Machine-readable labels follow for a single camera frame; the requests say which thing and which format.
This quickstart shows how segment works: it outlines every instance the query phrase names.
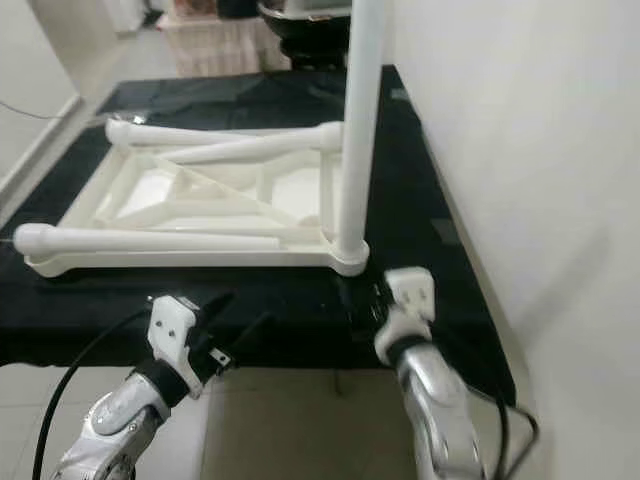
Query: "black pot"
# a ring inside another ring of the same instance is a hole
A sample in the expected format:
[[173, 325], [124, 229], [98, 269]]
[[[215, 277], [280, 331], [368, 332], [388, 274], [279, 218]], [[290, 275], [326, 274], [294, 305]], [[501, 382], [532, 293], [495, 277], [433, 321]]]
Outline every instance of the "black pot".
[[218, 0], [220, 18], [251, 18], [258, 16], [258, 0]]
[[281, 10], [272, 8], [277, 3], [273, 0], [262, 0], [258, 9], [269, 28], [281, 39], [303, 39], [310, 43], [331, 42], [344, 45], [345, 49], [349, 45], [350, 15], [289, 18]]

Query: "white pole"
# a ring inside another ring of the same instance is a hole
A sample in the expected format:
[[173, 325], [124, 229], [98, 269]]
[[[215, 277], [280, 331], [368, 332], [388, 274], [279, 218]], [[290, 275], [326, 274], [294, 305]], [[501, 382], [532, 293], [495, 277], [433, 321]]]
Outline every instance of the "white pole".
[[210, 145], [212, 143], [246, 140], [246, 135], [206, 130], [185, 130], [182, 128], [135, 125], [123, 120], [107, 120], [107, 138], [113, 145]]
[[144, 232], [60, 228], [44, 223], [20, 225], [14, 235], [16, 250], [27, 256], [50, 256], [78, 252], [208, 252], [275, 251], [276, 237], [211, 235], [200, 233]]
[[386, 0], [353, 0], [345, 105], [342, 199], [335, 254], [366, 261], [364, 242], [378, 95], [384, 51]]
[[336, 152], [340, 150], [341, 144], [342, 122], [329, 122], [313, 128], [300, 128], [237, 142], [172, 150], [159, 153], [157, 158], [179, 165], [197, 165], [252, 157], [268, 159], [270, 156], [307, 148]]

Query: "black cable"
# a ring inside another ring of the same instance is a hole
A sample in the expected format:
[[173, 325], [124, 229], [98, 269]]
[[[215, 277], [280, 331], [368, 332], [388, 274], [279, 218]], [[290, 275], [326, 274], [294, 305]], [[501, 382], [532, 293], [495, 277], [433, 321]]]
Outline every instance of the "black cable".
[[62, 397], [62, 393], [66, 388], [67, 384], [73, 377], [73, 374], [76, 373], [78, 367], [80, 366], [80, 362], [84, 359], [84, 357], [91, 351], [93, 348], [104, 340], [107, 336], [115, 332], [116, 330], [128, 325], [134, 320], [140, 318], [142, 315], [147, 313], [147, 310], [141, 310], [132, 315], [129, 315], [123, 320], [120, 320], [118, 323], [112, 325], [103, 331], [100, 335], [94, 338], [89, 345], [87, 345], [75, 358], [66, 373], [62, 377], [62, 379], [58, 382], [58, 386], [56, 387], [53, 395], [51, 396], [51, 400], [49, 400], [49, 405], [47, 405], [47, 410], [45, 411], [44, 418], [42, 419], [42, 426], [40, 427], [40, 435], [38, 435], [38, 444], [36, 446], [36, 454], [33, 459], [33, 475], [31, 476], [32, 480], [40, 480], [40, 475], [42, 473], [42, 461], [44, 458], [44, 448], [47, 444], [47, 437], [49, 435], [49, 428], [51, 427], [51, 420], [53, 420], [53, 415], [56, 411], [56, 407], [58, 406], [58, 402], [60, 401], [60, 397]]
[[0, 100], [0, 105], [2, 105], [7, 110], [11, 110], [12, 112], [18, 113], [20, 115], [24, 115], [26, 117], [37, 118], [38, 120], [54, 120], [56, 118], [64, 118], [64, 116], [38, 115], [37, 113], [26, 112], [24, 110], [20, 110], [19, 108], [11, 106], [7, 102], [4, 102], [2, 100]]
[[[477, 363], [483, 367], [487, 372], [493, 372], [490, 369], [484, 359], [466, 342], [458, 338], [456, 335], [453, 335], [451, 332], [446, 330], [445, 328], [440, 328], [436, 323], [429, 322], [431, 326], [432, 332], [435, 336], [438, 336], [438, 333], [444, 334], [452, 343], [457, 344], [459, 347], [463, 348], [465, 351], [472, 352], [472, 355], [475, 357]], [[507, 404], [504, 399], [504, 395], [502, 394], [502, 389], [500, 388], [500, 384], [495, 376], [490, 375], [491, 380], [494, 384], [494, 394], [495, 394], [495, 404], [498, 408], [498, 414], [500, 416], [500, 449], [498, 451], [498, 459], [496, 461], [496, 469], [493, 475], [491, 476], [492, 480], [506, 480], [506, 463], [507, 463], [507, 454], [509, 450], [509, 442], [510, 442], [510, 426], [509, 426], [509, 415], [507, 414]]]
[[513, 477], [513, 475], [518, 471], [522, 463], [531, 453], [533, 446], [538, 443], [538, 440], [540, 439], [540, 426], [538, 425], [535, 417], [530, 412], [519, 406], [512, 407], [512, 410], [527, 419], [529, 425], [531, 425], [531, 438], [525, 444], [525, 446], [522, 447], [520, 452], [518, 452], [516, 458], [513, 460], [511, 467], [509, 467], [507, 473], [505, 474], [505, 480], [509, 480]]
[[[496, 399], [494, 397], [492, 397], [491, 395], [487, 395], [486, 393], [478, 390], [477, 388], [474, 388], [470, 385], [467, 385], [467, 388], [472, 394], [474, 394], [479, 398], [482, 398], [483, 400], [486, 400], [491, 403], [496, 402]], [[540, 427], [538, 426], [538, 422], [536, 421], [535, 417], [527, 409], [525, 409], [524, 407], [520, 407], [518, 405], [514, 407], [508, 407], [508, 409], [514, 413], [517, 413], [518, 415], [520, 415], [522, 418], [524, 418], [529, 422], [529, 425], [531, 426], [531, 438], [529, 438], [529, 440], [525, 443], [525, 445], [520, 449], [520, 451], [516, 455], [516, 458], [513, 460], [513, 463], [511, 464], [511, 466], [507, 468], [506, 473], [504, 474], [504, 480], [509, 480], [510, 478], [513, 477], [513, 475], [517, 472], [517, 470], [522, 465], [522, 462], [524, 462], [527, 456], [529, 456], [529, 454], [531, 453], [531, 449], [538, 442], [540, 438]]]

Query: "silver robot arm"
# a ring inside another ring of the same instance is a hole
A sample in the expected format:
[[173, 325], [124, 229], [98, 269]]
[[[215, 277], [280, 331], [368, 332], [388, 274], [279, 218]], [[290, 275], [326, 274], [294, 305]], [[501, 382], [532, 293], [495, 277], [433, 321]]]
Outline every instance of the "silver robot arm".
[[376, 336], [376, 352], [397, 372], [413, 425], [419, 478], [485, 479], [466, 386], [431, 342], [433, 279], [424, 269], [409, 268], [387, 272], [386, 280], [395, 303]]
[[91, 408], [80, 437], [62, 457], [52, 480], [133, 477], [136, 461], [171, 415], [171, 408], [187, 395], [198, 398], [209, 378], [232, 362], [230, 355], [213, 345], [206, 328], [198, 329], [202, 313], [185, 298], [165, 296], [153, 301], [147, 338], [155, 359], [138, 366], [117, 390]]

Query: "black tablecloth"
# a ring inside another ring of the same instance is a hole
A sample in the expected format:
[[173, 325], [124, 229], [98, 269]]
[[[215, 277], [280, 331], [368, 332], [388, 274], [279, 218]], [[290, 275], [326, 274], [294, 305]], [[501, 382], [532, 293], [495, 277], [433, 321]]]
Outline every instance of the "black tablecloth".
[[[102, 112], [138, 111], [148, 123], [197, 129], [307, 127], [341, 119], [343, 73], [283, 72], [211, 79], [120, 84]], [[422, 265], [433, 274], [437, 323], [457, 336], [439, 338], [463, 377], [485, 391], [495, 379], [515, 388], [493, 322], [428, 157], [422, 129], [391, 67], [383, 74], [366, 239], [367, 271], [341, 278], [323, 268], [182, 268], [75, 270], [39, 277], [10, 244], [0, 244], [0, 365], [67, 365], [113, 322], [147, 296], [198, 298], [236, 293], [215, 323], [221, 341], [263, 312], [274, 325], [247, 365], [310, 368], [378, 367], [372, 338], [373, 285], [388, 268]], [[25, 222], [56, 224], [109, 149], [102, 126], [87, 128], [0, 235]], [[132, 365], [149, 355], [140, 321], [106, 340], [87, 365]]]

